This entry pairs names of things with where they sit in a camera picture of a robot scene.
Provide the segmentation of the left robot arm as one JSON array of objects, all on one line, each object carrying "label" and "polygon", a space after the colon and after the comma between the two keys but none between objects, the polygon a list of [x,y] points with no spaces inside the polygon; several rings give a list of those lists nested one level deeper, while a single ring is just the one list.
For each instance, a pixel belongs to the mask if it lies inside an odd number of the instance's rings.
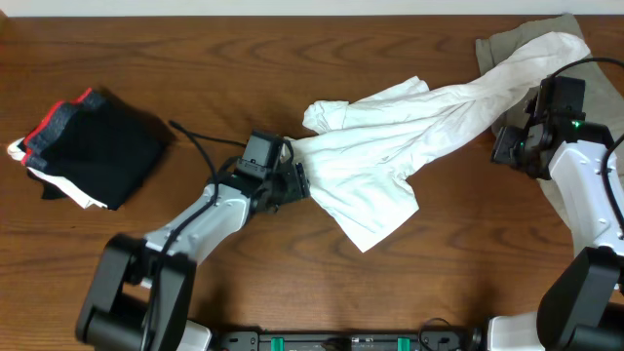
[{"label": "left robot arm", "polygon": [[211,333],[188,321],[198,265],[262,212],[309,197],[301,163],[268,151],[229,160],[202,195],[142,239],[118,234],[106,244],[76,322],[78,341],[96,350],[177,350],[185,335],[206,346]]}]

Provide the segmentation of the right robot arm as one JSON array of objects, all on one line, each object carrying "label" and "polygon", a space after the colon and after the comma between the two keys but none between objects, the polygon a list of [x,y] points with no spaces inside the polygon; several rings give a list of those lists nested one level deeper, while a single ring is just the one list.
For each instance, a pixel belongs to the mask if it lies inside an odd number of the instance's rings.
[{"label": "right robot arm", "polygon": [[523,128],[502,128],[491,160],[553,181],[563,198],[575,258],[536,311],[494,317],[488,350],[620,350],[623,308],[623,189],[607,126],[585,121],[579,102],[533,99]]}]

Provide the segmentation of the white t-shirt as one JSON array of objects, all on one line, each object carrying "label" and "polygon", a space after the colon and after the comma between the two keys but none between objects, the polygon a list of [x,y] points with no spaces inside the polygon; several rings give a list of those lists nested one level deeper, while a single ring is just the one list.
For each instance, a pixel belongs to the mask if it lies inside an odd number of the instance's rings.
[{"label": "white t-shirt", "polygon": [[549,74],[590,53],[572,34],[528,41],[481,77],[435,90],[412,77],[350,103],[318,100],[304,112],[313,136],[293,142],[312,198],[365,252],[419,206],[409,176],[490,127]]}]

